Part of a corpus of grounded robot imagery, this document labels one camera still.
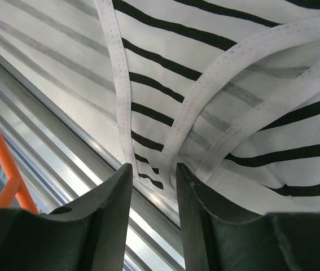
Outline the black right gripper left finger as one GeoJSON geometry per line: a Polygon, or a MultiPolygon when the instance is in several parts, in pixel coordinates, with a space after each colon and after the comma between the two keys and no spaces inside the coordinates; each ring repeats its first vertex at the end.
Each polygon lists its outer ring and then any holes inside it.
{"type": "Polygon", "coordinates": [[[132,185],[124,164],[51,213],[0,208],[0,270],[121,270],[132,185]]]}

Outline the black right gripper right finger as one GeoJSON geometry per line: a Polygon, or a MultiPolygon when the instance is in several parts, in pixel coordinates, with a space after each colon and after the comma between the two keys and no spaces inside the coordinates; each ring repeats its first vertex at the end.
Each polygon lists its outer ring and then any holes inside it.
{"type": "Polygon", "coordinates": [[[187,270],[320,270],[320,213],[259,215],[176,169],[187,270]]]}

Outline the orange plastic hanger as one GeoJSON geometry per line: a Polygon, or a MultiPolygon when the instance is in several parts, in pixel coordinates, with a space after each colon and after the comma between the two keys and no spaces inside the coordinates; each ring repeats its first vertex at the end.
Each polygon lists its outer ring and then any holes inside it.
{"type": "Polygon", "coordinates": [[[15,161],[0,132],[0,165],[7,177],[7,183],[0,193],[0,208],[7,208],[16,199],[19,206],[31,213],[39,214],[35,202],[15,164],[15,161]]]}

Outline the white black striped tank top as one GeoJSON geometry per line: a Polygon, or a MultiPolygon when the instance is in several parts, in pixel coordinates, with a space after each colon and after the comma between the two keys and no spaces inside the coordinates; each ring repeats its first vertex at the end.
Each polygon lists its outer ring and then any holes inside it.
{"type": "Polygon", "coordinates": [[[0,55],[155,193],[320,211],[320,1],[0,1],[0,55]]]}

